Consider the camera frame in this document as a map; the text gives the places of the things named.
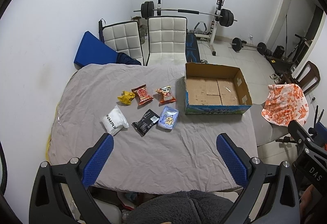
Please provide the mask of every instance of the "barbell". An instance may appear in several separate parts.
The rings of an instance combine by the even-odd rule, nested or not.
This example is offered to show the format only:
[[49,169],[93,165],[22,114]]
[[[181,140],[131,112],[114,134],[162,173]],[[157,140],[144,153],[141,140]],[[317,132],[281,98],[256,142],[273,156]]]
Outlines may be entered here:
[[234,23],[234,21],[237,22],[237,20],[234,19],[233,13],[227,9],[221,9],[220,15],[203,13],[203,12],[193,11],[193,10],[185,10],[185,9],[155,9],[153,1],[144,2],[143,4],[141,4],[141,10],[135,10],[134,12],[141,12],[141,16],[144,19],[148,19],[149,17],[154,16],[154,11],[176,11],[179,13],[188,13],[188,14],[196,14],[196,15],[204,14],[204,15],[209,15],[209,16],[215,16],[216,21],[219,21],[219,24],[224,27],[231,26]]
[[267,49],[266,44],[263,42],[259,42],[258,46],[251,46],[251,45],[246,45],[247,42],[244,40],[241,40],[240,38],[236,37],[232,41],[232,48],[234,51],[239,52],[244,46],[251,47],[251,48],[256,48],[258,53],[261,55],[268,55],[271,56],[271,50]]

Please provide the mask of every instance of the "metal bolt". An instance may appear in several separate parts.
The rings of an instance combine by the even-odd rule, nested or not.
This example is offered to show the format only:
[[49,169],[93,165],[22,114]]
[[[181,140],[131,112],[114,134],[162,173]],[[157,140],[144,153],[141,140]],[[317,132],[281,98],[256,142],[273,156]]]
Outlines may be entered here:
[[72,163],[72,164],[76,164],[77,162],[78,162],[78,158],[72,158],[70,160],[70,163]]
[[289,163],[288,163],[287,161],[283,161],[283,166],[284,166],[285,168],[288,168],[288,167],[289,167]]
[[260,163],[260,159],[259,158],[252,158],[252,162],[254,164],[259,164]]
[[48,162],[43,161],[40,166],[41,166],[41,168],[45,168],[47,165],[48,165]]

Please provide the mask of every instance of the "white packet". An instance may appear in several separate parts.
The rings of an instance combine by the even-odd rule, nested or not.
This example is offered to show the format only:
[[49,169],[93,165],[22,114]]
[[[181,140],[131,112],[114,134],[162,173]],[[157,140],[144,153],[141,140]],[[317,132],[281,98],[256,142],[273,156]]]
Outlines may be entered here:
[[123,127],[128,128],[128,122],[116,105],[111,112],[104,116],[101,120],[104,124],[104,127],[107,130],[107,133],[115,135]]

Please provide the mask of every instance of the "sneaker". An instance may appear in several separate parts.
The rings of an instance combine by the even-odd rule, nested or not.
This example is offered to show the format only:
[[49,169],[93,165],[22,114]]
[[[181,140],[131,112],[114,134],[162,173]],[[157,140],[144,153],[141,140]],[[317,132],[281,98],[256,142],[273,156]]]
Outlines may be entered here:
[[275,82],[276,85],[278,85],[278,83],[279,83],[280,81],[282,81],[282,80],[280,79],[280,77],[278,77],[277,79],[275,79],[274,82]]
[[275,73],[273,73],[273,74],[270,76],[271,79],[277,79],[278,77],[279,77],[279,76],[276,75]]

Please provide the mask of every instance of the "open cardboard box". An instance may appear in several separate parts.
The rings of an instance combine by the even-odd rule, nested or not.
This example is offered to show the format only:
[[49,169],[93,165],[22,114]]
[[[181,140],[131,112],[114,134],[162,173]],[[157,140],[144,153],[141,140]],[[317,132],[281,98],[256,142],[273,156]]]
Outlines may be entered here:
[[237,67],[187,63],[184,80],[185,114],[243,114],[252,106]]

